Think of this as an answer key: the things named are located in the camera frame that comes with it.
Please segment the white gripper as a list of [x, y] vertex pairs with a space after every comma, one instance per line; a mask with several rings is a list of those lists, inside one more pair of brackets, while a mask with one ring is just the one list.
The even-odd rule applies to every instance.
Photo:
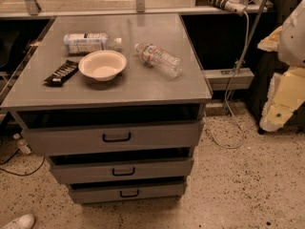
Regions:
[[282, 27], [262, 39], [257, 47], [278, 52], [281, 62], [290, 67], [284, 74], [274, 73], [259, 126], [266, 132], [282, 128], [305, 102], [305, 0], [302, 0]]

